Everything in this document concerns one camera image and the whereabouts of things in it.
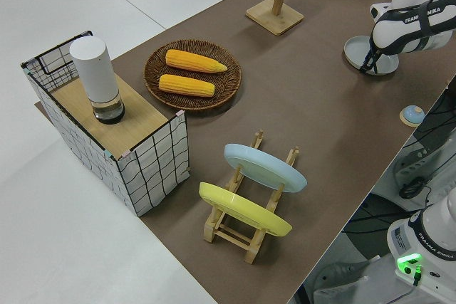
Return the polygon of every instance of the woven tray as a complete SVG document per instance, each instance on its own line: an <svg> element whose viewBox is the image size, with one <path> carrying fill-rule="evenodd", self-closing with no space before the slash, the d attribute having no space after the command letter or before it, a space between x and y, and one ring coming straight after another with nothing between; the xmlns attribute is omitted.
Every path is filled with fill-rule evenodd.
<svg viewBox="0 0 456 304"><path fill-rule="evenodd" d="M223 73L211 74L169 67L165 62L165 55L169 49L198 53L213 58L225 64L228 70ZM201 98L162 92L158 89L158 81L163 74L186 76L214 83L215 94L211 98ZM207 41L186 39L166 44L157 49L145 64L144 81L152 95L169 106L181 110L208 110L225 104L236 94L241 84L241 67L231 53L224 48Z"/></svg>

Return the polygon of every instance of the grid pattern box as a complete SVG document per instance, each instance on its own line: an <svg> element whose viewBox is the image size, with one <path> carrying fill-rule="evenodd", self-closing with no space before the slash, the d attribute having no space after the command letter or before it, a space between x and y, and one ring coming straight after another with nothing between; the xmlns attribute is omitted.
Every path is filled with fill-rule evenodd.
<svg viewBox="0 0 456 304"><path fill-rule="evenodd" d="M157 206L190 176L187 118L183 111L118 159L52 95L78 77L69 47L86 31L21 64L49 119L80 161L137 216Z"/></svg>

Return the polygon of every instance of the white cylinder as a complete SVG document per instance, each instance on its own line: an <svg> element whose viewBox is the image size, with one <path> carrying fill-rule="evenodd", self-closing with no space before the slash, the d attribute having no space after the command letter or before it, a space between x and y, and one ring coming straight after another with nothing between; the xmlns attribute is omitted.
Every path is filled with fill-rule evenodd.
<svg viewBox="0 0 456 304"><path fill-rule="evenodd" d="M70 45L70 55L90 101L107 103L118 95L105 42L94 36L78 38Z"/></svg>

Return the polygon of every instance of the wooden stand base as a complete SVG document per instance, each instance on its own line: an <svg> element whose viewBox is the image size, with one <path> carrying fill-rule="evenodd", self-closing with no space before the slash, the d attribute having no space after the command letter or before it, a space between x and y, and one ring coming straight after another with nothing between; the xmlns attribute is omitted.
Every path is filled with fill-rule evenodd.
<svg viewBox="0 0 456 304"><path fill-rule="evenodd" d="M250 147L258 149L262 140L263 131L260 130L255 134L254 141L250 144ZM293 165L298 153L298 147L291 149L288 157L286 158L286 163L288 165ZM240 167L237 167L232 178L225 186L225 189L236 194L243 178L244 175L241 174ZM281 185L277 190L272 191L268 204L266 205L266 209L268 209L270 212L275 212L283 190L284 185ZM225 225L223 223L225 214L226 213L224 211L216 208L215 206L212 207L211 214L204 224L204 239L207 242L212 242L216 235L224 238L225 240L245 249L246 254L244 256L244 261L246 263L252 264L258 254L263 239L266 236L266 231L264 229L256 229L254 236L252 238L249 238Z"/></svg>
<svg viewBox="0 0 456 304"><path fill-rule="evenodd" d="M246 15L276 36L304 19L304 15L283 4L283 0L264 0L248 9Z"/></svg>

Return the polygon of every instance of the yellow plate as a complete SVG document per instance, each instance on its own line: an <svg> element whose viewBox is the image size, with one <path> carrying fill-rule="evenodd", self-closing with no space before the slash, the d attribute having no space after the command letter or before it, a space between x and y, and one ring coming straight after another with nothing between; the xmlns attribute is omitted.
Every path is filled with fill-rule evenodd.
<svg viewBox="0 0 456 304"><path fill-rule="evenodd" d="M221 187L202 182L199 184L199 195L207 203L230 216L254 228L266 229L268 234L285 236L291 230L291 225L281 217Z"/></svg>

